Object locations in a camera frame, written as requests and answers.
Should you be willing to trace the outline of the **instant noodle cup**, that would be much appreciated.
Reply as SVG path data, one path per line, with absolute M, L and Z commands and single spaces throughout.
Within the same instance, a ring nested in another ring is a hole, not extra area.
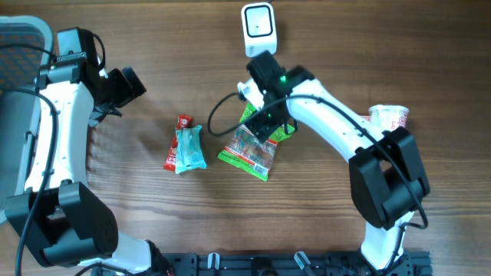
M 401 105 L 372 106 L 368 110 L 370 122 L 384 130 L 395 130 L 398 127 L 405 127 L 409 115 L 409 109 Z

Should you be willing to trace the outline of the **teal snack packet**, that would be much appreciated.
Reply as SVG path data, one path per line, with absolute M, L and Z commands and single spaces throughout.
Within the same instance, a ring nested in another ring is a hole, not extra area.
M 193 169 L 206 169 L 207 164 L 201 149 L 200 134 L 202 126 L 176 130 L 177 152 L 175 173 L 180 174 Z

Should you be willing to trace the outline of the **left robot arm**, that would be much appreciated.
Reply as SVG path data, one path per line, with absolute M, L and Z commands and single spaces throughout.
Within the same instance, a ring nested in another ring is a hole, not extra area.
M 87 185 L 88 129 L 120 116 L 145 86 L 130 67 L 105 71 L 104 45 L 87 29 L 60 31 L 58 49 L 39 67 L 31 90 L 41 102 L 33 167 L 24 192 L 5 204 L 18 251 L 29 251 L 46 268 L 168 275 L 172 267 L 155 244 L 121 233 Z

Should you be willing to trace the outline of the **red coffee stick sachet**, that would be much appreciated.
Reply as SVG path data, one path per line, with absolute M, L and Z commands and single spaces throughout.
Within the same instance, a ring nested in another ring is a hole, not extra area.
M 180 114 L 178 116 L 176 129 L 181 130 L 182 128 L 187 128 L 191 124 L 192 119 L 193 118 L 189 115 Z M 163 165 L 163 168 L 167 171 L 171 171 L 171 172 L 175 171 L 177 147 L 178 147 L 177 137 L 176 134 L 174 134 L 172 144 L 168 152 L 168 156 L 166 158 L 166 162 Z

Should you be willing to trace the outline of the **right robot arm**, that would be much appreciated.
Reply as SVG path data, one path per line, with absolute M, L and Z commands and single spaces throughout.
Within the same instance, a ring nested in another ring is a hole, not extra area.
M 246 127 L 264 143 L 288 121 L 303 123 L 348 163 L 351 199 L 367 223 L 364 260 L 379 275 L 394 270 L 409 227 L 425 229 L 422 200 L 430 192 L 414 136 L 402 126 L 385 130 L 333 97 L 313 73 L 287 71 L 269 51 L 246 66 L 251 78 L 240 94 L 256 111 Z

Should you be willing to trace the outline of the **green snack bag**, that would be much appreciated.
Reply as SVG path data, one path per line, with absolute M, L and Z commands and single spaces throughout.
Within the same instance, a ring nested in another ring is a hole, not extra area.
M 241 125 L 234 136 L 219 153 L 218 159 L 267 181 L 278 144 L 290 137 L 279 127 L 264 143 Z

